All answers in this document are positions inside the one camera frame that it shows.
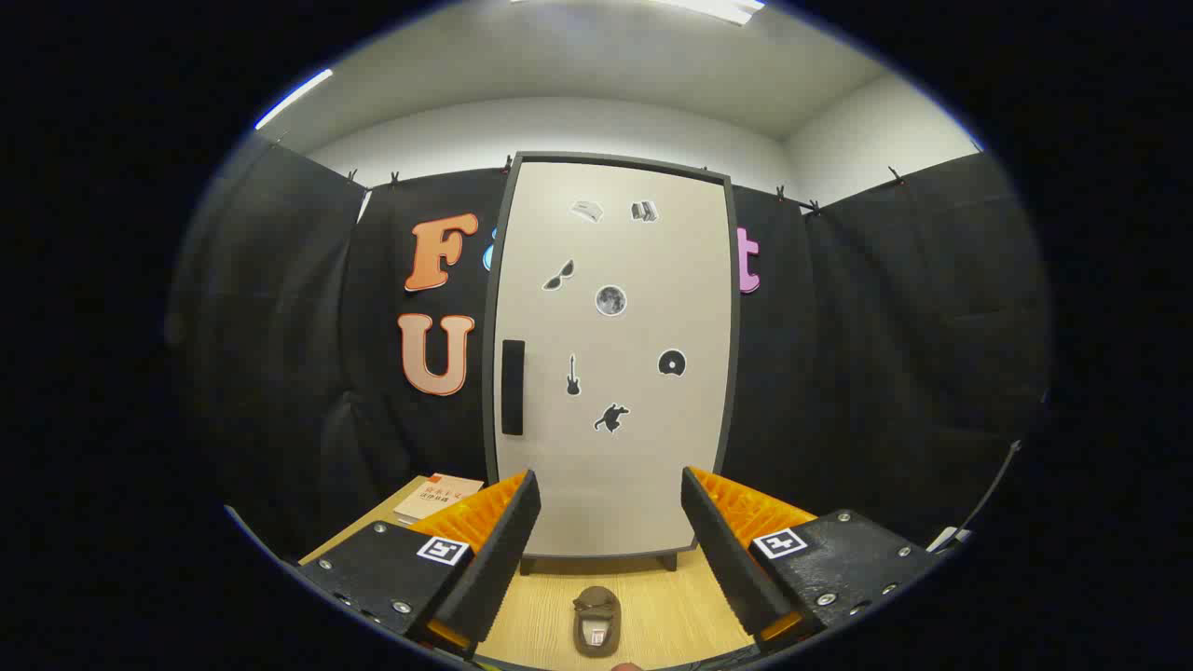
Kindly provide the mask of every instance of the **book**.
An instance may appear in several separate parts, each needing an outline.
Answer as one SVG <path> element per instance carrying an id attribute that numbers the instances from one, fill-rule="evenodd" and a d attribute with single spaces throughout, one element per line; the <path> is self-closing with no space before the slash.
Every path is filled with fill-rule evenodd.
<path id="1" fill-rule="evenodd" d="M 397 504 L 394 513 L 403 524 L 428 517 L 481 491 L 484 482 L 435 473 Z"/>

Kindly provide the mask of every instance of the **ceiling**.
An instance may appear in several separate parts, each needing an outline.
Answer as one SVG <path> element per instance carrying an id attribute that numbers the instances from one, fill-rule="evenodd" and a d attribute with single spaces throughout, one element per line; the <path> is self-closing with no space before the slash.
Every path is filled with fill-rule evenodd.
<path id="1" fill-rule="evenodd" d="M 562 96 L 661 105 L 781 141 L 888 72 L 777 6 L 738 27 L 648 0 L 469 0 L 329 67 L 262 133 L 310 153 L 435 107 Z"/>

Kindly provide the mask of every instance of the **ceiling light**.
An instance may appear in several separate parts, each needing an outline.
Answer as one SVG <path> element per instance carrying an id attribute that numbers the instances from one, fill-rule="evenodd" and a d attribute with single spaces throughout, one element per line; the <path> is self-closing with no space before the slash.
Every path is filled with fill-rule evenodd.
<path id="1" fill-rule="evenodd" d="M 270 121 L 273 117 L 278 116 L 278 112 L 280 112 L 282 110 L 289 107 L 290 103 L 293 103 L 295 100 L 297 100 L 298 98 L 301 98 L 304 93 L 307 93 L 311 88 L 315 88 L 316 86 L 319 86 L 319 82 L 323 81 L 324 79 L 327 79 L 329 76 L 332 76 L 332 70 L 323 70 L 323 72 L 316 74 L 315 76 L 313 76 L 310 79 L 310 81 L 308 81 L 307 84 L 299 86 L 297 90 L 295 90 L 293 93 L 291 93 L 290 96 L 286 96 L 285 100 L 278 103 L 277 106 L 274 106 L 272 110 L 270 110 L 270 113 L 267 113 L 264 117 L 261 117 L 261 121 L 256 122 L 256 125 L 254 128 L 256 130 L 261 130 L 262 125 L 270 123 Z"/>
<path id="2" fill-rule="evenodd" d="M 524 2 L 525 0 L 509 0 L 511 2 Z M 700 12 L 710 17 L 727 20 L 736 25 L 746 25 L 746 21 L 755 12 L 765 7 L 762 2 L 754 0 L 651 0 L 673 7 L 682 7 L 693 12 Z"/>

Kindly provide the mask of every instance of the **sticker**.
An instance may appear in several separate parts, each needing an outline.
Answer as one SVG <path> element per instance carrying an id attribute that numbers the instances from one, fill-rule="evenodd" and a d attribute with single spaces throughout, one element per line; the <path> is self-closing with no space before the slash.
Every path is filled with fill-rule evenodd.
<path id="1" fill-rule="evenodd" d="M 558 289 L 563 284 L 564 279 L 571 277 L 571 271 L 574 271 L 574 270 L 575 270 L 575 264 L 573 264 L 569 260 L 567 264 L 564 264 L 563 269 L 560 270 L 558 275 L 556 275 L 555 277 L 552 277 L 552 278 L 550 278 L 550 279 L 546 281 L 546 284 L 543 285 L 543 290 L 544 291 L 555 291 L 556 289 Z"/>
<path id="2" fill-rule="evenodd" d="M 749 294 L 762 283 L 756 275 L 749 271 L 749 256 L 758 256 L 758 242 L 746 238 L 744 228 L 737 228 L 737 284 L 742 294 Z"/>
<path id="3" fill-rule="evenodd" d="M 630 205 L 633 221 L 659 221 L 659 210 L 654 201 L 641 201 Z"/>
<path id="4" fill-rule="evenodd" d="M 600 431 L 600 425 L 604 424 L 605 429 L 608 429 L 608 432 L 613 433 L 617 431 L 618 426 L 622 425 L 622 420 L 619 418 L 623 414 L 629 414 L 629 413 L 630 408 L 625 406 L 617 407 L 617 404 L 613 404 L 608 406 L 608 410 L 605 411 L 605 414 L 602 414 L 601 418 L 596 420 L 596 424 L 593 424 L 593 429 Z"/>
<path id="5" fill-rule="evenodd" d="M 468 543 L 431 536 L 431 540 L 422 546 L 418 555 L 422 559 L 446 564 L 447 566 L 456 566 L 459 562 L 459 558 L 464 556 L 464 550 L 466 549 Z"/>
<path id="6" fill-rule="evenodd" d="M 494 240 L 497 239 L 497 229 L 496 228 L 493 229 L 493 239 Z M 481 257 L 481 263 L 484 264 L 484 270 L 492 270 L 492 266 L 493 266 L 493 245 L 489 245 L 489 248 L 484 251 L 484 256 Z"/>
<path id="7" fill-rule="evenodd" d="M 625 312 L 625 291 L 620 287 L 601 287 L 596 291 L 596 309 L 605 316 L 617 316 Z"/>
<path id="8" fill-rule="evenodd" d="M 580 395 L 580 378 L 576 377 L 576 355 L 571 355 L 571 373 L 568 374 L 568 395 Z"/>
<path id="9" fill-rule="evenodd" d="M 605 215 L 605 210 L 601 209 L 600 205 L 588 201 L 576 201 L 576 203 L 571 205 L 571 211 L 588 223 L 596 223 L 600 221 L 600 217 Z"/>
<path id="10" fill-rule="evenodd" d="M 805 543 L 804 540 L 797 536 L 791 529 L 784 529 L 783 531 L 759 536 L 758 538 L 754 538 L 754 544 L 762 550 L 762 554 L 771 559 L 779 559 L 780 556 L 799 552 L 808 547 L 808 543 Z"/>
<path id="11" fill-rule="evenodd" d="M 659 373 L 663 375 L 680 377 L 684 375 L 685 368 L 687 368 L 687 359 L 684 358 L 684 352 L 679 350 L 667 350 L 659 357 Z"/>

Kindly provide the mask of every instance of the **orange letter f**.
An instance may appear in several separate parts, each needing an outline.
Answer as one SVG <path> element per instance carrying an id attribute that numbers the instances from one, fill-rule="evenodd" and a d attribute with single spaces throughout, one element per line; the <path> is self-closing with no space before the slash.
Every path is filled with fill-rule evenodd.
<path id="1" fill-rule="evenodd" d="M 464 250 L 464 238 L 455 230 L 463 230 L 471 235 L 476 233 L 477 226 L 474 214 L 425 221 L 415 226 L 412 229 L 414 233 L 414 270 L 406 278 L 406 290 L 421 291 L 446 284 L 447 272 L 439 266 L 439 259 L 446 260 L 447 265 L 456 265 Z"/>

